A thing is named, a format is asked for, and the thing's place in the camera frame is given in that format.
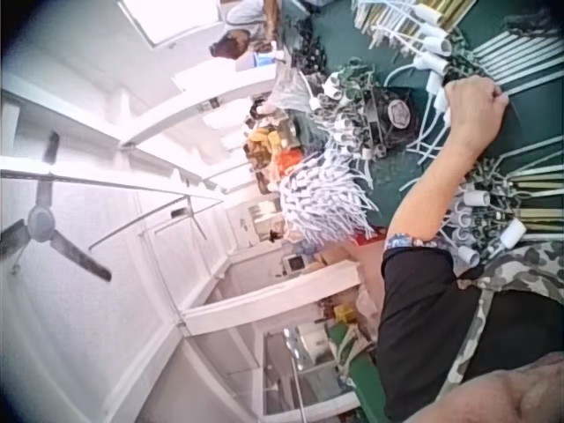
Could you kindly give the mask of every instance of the red object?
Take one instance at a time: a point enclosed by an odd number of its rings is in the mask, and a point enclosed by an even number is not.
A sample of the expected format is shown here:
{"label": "red object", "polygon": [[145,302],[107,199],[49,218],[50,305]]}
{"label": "red object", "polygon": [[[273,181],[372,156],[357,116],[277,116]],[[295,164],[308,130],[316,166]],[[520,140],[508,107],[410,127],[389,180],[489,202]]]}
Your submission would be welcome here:
{"label": "red object", "polygon": [[386,239],[388,234],[388,228],[383,226],[372,226],[376,234],[372,238],[367,238],[364,234],[358,234],[354,238],[358,245],[368,245],[374,242],[383,241]]}
{"label": "red object", "polygon": [[290,167],[300,164],[301,159],[303,159],[303,156],[301,154],[301,151],[297,148],[281,152],[276,158],[278,172],[280,173],[280,175],[287,176],[287,170]]}

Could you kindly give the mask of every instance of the ceiling fan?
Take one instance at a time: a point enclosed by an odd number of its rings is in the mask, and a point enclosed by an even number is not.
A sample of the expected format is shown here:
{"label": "ceiling fan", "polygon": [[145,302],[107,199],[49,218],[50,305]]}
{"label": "ceiling fan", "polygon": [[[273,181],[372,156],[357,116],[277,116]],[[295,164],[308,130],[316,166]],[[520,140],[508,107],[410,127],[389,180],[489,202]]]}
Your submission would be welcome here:
{"label": "ceiling fan", "polygon": [[[59,149],[59,136],[51,133],[43,161],[54,165]],[[89,255],[83,253],[72,242],[67,240],[56,230],[55,216],[50,207],[53,200],[53,180],[45,179],[37,182],[35,206],[27,215],[27,224],[23,219],[2,231],[0,235],[0,261],[14,255],[27,247],[31,240],[39,243],[49,241],[49,246],[56,252],[65,256],[73,263],[89,271],[93,275],[107,282],[112,279],[112,273],[101,264],[96,263]]]}

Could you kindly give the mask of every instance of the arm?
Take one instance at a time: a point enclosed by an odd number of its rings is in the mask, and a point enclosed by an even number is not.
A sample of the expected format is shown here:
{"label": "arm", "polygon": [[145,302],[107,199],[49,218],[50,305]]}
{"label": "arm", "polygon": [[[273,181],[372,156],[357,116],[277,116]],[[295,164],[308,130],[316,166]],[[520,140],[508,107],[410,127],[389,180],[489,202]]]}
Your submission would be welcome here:
{"label": "arm", "polygon": [[264,0],[264,15],[266,16],[266,39],[274,41],[278,26],[278,1]]}
{"label": "arm", "polygon": [[397,234],[422,241],[434,238],[464,175],[500,131],[508,97],[491,79],[461,79],[445,90],[452,114],[449,139],[400,204],[388,239]]}

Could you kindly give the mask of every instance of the camouflage pants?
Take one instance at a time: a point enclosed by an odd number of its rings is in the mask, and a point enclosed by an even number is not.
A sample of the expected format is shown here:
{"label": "camouflage pants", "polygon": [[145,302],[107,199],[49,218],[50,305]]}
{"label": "camouflage pants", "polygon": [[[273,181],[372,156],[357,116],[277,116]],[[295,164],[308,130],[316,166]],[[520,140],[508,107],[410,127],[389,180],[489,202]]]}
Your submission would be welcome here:
{"label": "camouflage pants", "polygon": [[458,350],[447,380],[437,399],[460,384],[476,352],[495,293],[525,291],[551,298],[564,305],[564,243],[546,242],[515,249],[489,263],[482,275],[473,281],[459,281],[482,290],[466,338]]}

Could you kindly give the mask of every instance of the person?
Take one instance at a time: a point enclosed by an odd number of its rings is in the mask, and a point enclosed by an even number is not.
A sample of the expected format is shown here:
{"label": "person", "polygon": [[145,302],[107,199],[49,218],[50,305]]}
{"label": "person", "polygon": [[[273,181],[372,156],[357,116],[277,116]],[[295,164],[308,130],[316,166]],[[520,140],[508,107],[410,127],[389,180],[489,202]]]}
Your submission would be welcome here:
{"label": "person", "polygon": [[392,422],[564,422],[562,243],[520,248],[457,278],[435,237],[508,105],[488,78],[445,90],[449,138],[397,209],[383,255],[384,411]]}
{"label": "person", "polygon": [[[311,7],[324,6],[334,0],[294,0],[308,11]],[[237,60],[249,48],[257,53],[272,50],[271,42],[277,38],[277,0],[242,0],[231,9],[225,18],[225,34],[210,46],[212,57]]]}

